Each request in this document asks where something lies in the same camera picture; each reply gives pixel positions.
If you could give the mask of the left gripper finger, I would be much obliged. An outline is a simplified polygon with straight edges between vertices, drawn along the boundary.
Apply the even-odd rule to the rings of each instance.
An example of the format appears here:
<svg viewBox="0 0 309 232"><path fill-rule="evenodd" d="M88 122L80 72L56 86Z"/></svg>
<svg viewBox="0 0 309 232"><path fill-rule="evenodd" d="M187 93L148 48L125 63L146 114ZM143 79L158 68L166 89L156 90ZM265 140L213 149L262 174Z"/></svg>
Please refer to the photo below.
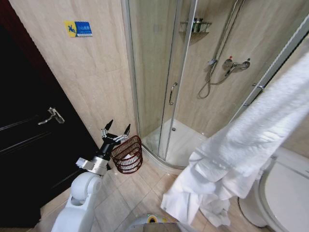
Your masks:
<svg viewBox="0 0 309 232"><path fill-rule="evenodd" d="M114 139L117 143L122 143L123 141L126 141L128 139L128 135L130 133L130 125L131 124L127 126L123 135L120 135Z"/></svg>
<svg viewBox="0 0 309 232"><path fill-rule="evenodd" d="M113 119L103 129L101 129L102 138L108 137L109 129L112 126L112 123L113 123Z"/></svg>

